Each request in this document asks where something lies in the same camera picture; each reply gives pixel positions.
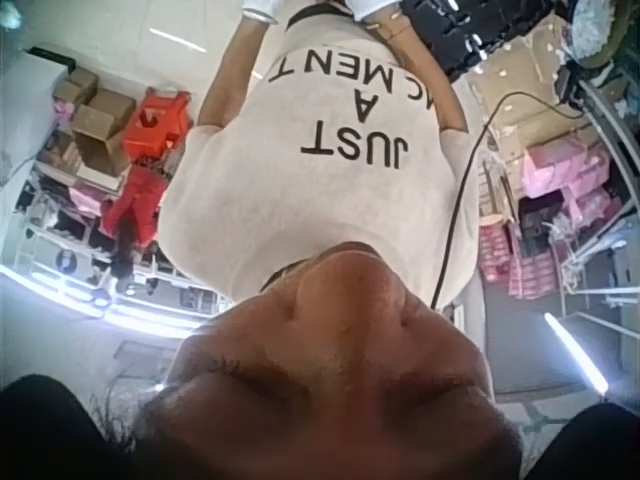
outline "merchandise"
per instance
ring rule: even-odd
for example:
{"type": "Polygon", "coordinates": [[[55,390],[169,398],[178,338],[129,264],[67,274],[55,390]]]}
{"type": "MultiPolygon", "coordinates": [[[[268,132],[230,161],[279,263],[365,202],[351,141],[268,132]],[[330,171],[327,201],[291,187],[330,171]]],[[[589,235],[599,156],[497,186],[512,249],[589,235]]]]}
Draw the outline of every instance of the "merchandise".
{"type": "Polygon", "coordinates": [[[558,277],[551,250],[528,258],[523,256],[513,232],[513,256],[509,265],[509,295],[520,300],[535,300],[558,289],[558,277]]]}
{"type": "Polygon", "coordinates": [[[574,135],[525,150],[524,191],[530,198],[568,186],[589,167],[588,150],[574,135]]]}
{"type": "Polygon", "coordinates": [[[135,107],[133,98],[106,89],[98,90],[87,105],[80,105],[71,127],[87,167],[117,177],[129,166],[122,149],[122,130],[135,107]]]}
{"type": "Polygon", "coordinates": [[[506,278],[510,260],[511,246],[502,215],[481,218],[478,266],[487,282],[506,278]]]}
{"type": "Polygon", "coordinates": [[[51,134],[38,153],[38,160],[69,173],[75,173],[82,162],[73,137],[58,130],[51,134]]]}
{"type": "Polygon", "coordinates": [[[604,147],[590,149],[587,155],[588,167],[563,189],[565,199],[583,197],[603,185],[609,180],[610,163],[611,157],[604,147]]]}
{"type": "Polygon", "coordinates": [[[556,190],[540,198],[521,198],[518,201],[520,220],[520,251],[523,257],[534,257],[549,250],[549,227],[560,212],[564,198],[556,190]]]}
{"type": "Polygon", "coordinates": [[[98,76],[84,68],[76,68],[53,91],[53,108],[58,128],[70,132],[73,114],[88,102],[98,89],[98,76]]]}
{"type": "Polygon", "coordinates": [[[590,226],[603,218],[611,204],[611,197],[604,188],[597,188],[580,198],[567,197],[569,218],[574,231],[590,226]]]}
{"type": "Polygon", "coordinates": [[[88,213],[96,217],[102,215],[100,206],[107,199],[107,196],[100,190],[81,182],[69,188],[69,196],[81,214],[88,213]]]}

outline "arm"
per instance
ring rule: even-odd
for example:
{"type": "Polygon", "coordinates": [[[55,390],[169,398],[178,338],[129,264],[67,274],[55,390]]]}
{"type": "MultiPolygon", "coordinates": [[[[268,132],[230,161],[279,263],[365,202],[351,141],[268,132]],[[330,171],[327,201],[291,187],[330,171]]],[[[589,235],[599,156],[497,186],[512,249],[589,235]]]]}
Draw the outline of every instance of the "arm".
{"type": "Polygon", "coordinates": [[[269,24],[243,18],[236,29],[198,115],[197,125],[225,128],[238,115],[249,89],[269,24]]]}
{"type": "Polygon", "coordinates": [[[440,131],[457,130],[468,133],[467,119],[449,79],[429,49],[401,15],[392,19],[397,5],[385,7],[365,18],[368,24],[380,24],[378,32],[391,51],[402,61],[404,68],[413,73],[429,90],[438,116],[440,131]]]}

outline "white wall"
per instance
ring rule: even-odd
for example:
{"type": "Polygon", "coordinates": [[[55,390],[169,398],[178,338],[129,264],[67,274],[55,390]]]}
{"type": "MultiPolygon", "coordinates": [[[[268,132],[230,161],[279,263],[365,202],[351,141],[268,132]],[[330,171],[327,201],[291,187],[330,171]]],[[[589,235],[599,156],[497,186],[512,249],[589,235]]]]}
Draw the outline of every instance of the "white wall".
{"type": "Polygon", "coordinates": [[[29,175],[32,159],[53,129],[51,94],[58,79],[66,75],[63,66],[21,52],[3,72],[2,140],[3,170],[0,175],[0,249],[11,213],[29,175]]]}

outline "product box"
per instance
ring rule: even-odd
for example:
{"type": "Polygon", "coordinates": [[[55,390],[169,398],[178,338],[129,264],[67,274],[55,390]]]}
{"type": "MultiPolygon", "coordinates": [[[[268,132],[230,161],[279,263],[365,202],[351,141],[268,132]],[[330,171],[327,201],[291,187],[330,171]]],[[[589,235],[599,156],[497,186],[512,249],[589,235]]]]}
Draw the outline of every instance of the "product box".
{"type": "Polygon", "coordinates": [[[71,133],[73,115],[82,103],[88,102],[98,90],[98,76],[84,68],[76,68],[53,91],[53,109],[58,129],[71,133]]]}
{"type": "Polygon", "coordinates": [[[76,68],[56,86],[53,98],[77,107],[91,99],[97,90],[98,76],[84,68],[76,68]]]}
{"type": "Polygon", "coordinates": [[[129,166],[122,149],[123,128],[135,108],[133,98],[106,89],[80,105],[71,127],[87,167],[117,177],[129,166]]]}
{"type": "Polygon", "coordinates": [[[38,160],[68,173],[75,173],[82,162],[73,137],[57,130],[38,154],[38,160]]]}

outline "white t-shirt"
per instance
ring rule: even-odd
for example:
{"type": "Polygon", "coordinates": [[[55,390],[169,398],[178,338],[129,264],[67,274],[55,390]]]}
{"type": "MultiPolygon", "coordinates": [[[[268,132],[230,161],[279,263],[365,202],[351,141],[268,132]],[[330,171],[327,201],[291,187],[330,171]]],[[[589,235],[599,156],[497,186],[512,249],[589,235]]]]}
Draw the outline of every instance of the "white t-shirt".
{"type": "MultiPolygon", "coordinates": [[[[240,115],[196,127],[167,192],[160,246],[233,301],[345,241],[374,247],[430,303],[472,138],[440,133],[422,83],[334,46],[280,59],[240,115]]],[[[476,264],[478,177],[465,189],[439,305],[476,264]]]]}

